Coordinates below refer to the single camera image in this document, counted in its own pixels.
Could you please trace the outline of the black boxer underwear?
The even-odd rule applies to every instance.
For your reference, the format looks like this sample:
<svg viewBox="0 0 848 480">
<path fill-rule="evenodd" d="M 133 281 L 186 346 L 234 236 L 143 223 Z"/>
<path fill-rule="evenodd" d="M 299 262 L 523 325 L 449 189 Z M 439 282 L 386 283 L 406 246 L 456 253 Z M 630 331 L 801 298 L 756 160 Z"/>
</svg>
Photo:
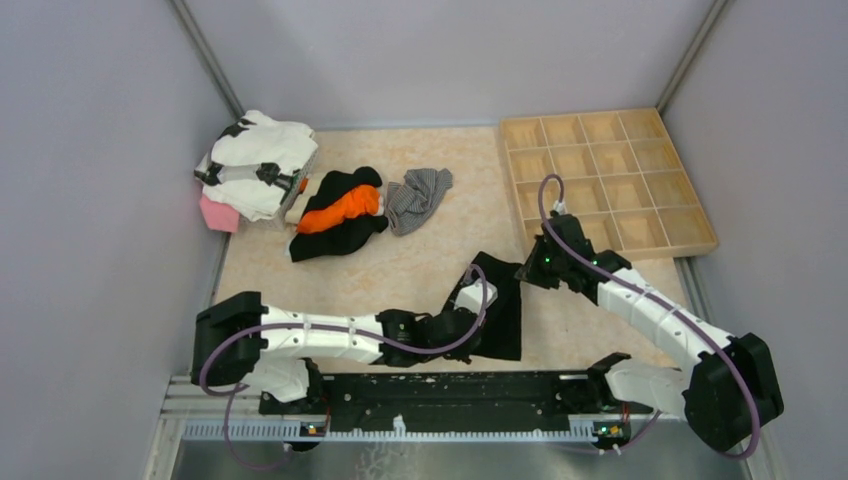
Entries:
<svg viewBox="0 0 848 480">
<path fill-rule="evenodd" d="M 500 260 L 480 251 L 471 261 L 484 272 L 487 281 L 497 289 L 497 298 L 486 312 L 485 324 L 476 336 L 459 348 L 443 355 L 465 361 L 471 355 L 484 358 L 520 361 L 522 357 L 522 298 L 520 282 L 515 274 L 520 263 Z"/>
</svg>

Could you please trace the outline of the wooden compartment tray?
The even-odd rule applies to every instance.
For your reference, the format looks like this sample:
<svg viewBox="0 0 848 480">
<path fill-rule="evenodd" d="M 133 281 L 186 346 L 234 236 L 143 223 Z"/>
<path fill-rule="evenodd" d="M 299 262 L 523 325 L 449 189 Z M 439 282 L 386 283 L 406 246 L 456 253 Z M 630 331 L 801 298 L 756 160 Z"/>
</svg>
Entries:
<svg viewBox="0 0 848 480">
<path fill-rule="evenodd" d="M 654 108 L 508 117 L 499 124 L 524 246 L 558 200 L 595 250 L 630 260 L 702 256 L 718 239 Z"/>
</svg>

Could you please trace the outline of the grey striped underwear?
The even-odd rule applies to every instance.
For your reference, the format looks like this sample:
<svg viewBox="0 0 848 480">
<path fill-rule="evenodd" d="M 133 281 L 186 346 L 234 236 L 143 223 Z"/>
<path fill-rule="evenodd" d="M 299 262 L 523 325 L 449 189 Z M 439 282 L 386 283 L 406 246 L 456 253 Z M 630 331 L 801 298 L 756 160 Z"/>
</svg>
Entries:
<svg viewBox="0 0 848 480">
<path fill-rule="evenodd" d="M 453 174 L 447 168 L 407 170 L 402 182 L 389 182 L 385 215 L 395 236 L 405 236 L 423 226 L 435 213 L 453 187 Z"/>
</svg>

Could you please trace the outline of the orange underwear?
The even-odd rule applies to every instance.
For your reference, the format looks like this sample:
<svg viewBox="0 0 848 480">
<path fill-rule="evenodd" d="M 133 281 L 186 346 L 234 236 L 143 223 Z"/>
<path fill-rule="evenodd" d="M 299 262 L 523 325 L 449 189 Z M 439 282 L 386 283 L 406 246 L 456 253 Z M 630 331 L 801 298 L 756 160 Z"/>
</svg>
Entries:
<svg viewBox="0 0 848 480">
<path fill-rule="evenodd" d="M 384 213 L 384 200 L 371 185 L 359 185 L 323 209 L 306 212 L 297 224 L 302 234 L 321 233 L 347 220 L 363 215 L 380 216 Z"/>
</svg>

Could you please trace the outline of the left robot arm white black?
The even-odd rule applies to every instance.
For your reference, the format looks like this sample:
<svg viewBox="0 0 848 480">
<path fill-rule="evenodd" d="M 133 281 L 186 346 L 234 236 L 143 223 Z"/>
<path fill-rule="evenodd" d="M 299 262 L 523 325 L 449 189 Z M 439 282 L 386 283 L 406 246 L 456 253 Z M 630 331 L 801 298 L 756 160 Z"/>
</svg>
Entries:
<svg viewBox="0 0 848 480">
<path fill-rule="evenodd" d="M 332 316 L 269 306 L 260 293 L 244 291 L 197 315 L 191 382 L 210 396 L 259 388 L 308 413 L 321 397 L 313 360 L 408 368 L 439 357 L 465 359 L 497 298 L 497 288 L 478 278 L 436 315 L 387 309 Z"/>
</svg>

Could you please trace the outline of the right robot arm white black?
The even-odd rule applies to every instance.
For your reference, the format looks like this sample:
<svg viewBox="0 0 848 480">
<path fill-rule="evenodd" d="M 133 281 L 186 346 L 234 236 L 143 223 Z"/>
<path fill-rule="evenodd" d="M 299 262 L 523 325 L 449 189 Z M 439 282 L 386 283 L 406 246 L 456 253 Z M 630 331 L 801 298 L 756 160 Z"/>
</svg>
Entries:
<svg viewBox="0 0 848 480">
<path fill-rule="evenodd" d="M 674 367 L 641 363 L 626 354 L 599 362 L 586 385 L 589 404 L 612 412 L 635 402 L 684 419 L 710 448 L 724 455 L 742 442 L 751 456 L 762 429 L 784 411 L 771 351 L 759 336 L 734 336 L 672 302 L 624 257 L 595 252 L 580 220 L 552 213 L 520 280 L 544 289 L 561 284 L 625 320 L 674 360 Z"/>
</svg>

